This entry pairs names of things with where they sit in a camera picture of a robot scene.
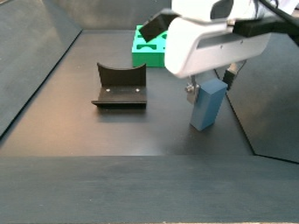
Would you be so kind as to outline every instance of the blue block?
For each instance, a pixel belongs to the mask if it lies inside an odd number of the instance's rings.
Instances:
[[[205,130],[215,123],[227,87],[229,85],[219,79],[209,80],[201,85],[191,114],[191,125],[197,130]]]

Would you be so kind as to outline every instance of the hole in bracket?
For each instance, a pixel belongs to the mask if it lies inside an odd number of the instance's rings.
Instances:
[[[157,50],[157,45],[137,45],[137,49],[141,50],[143,47],[150,47]]]

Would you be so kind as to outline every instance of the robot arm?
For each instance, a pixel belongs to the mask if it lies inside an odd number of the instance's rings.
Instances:
[[[299,24],[289,14],[298,0],[173,0],[173,13],[153,21],[169,27],[165,65],[179,78],[258,56],[271,32],[299,36]],[[278,12],[287,23],[275,17]],[[141,30],[150,37],[149,25]]]

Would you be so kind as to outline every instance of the green block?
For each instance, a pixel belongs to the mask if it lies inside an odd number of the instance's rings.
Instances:
[[[146,64],[147,67],[165,67],[165,44],[167,31],[165,31],[155,39],[146,43],[139,32],[142,25],[135,29],[135,40],[133,45],[134,67]]]

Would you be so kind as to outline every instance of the black stand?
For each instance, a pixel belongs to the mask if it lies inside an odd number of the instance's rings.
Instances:
[[[98,101],[102,108],[146,108],[146,64],[129,69],[115,69],[98,63],[102,88]]]

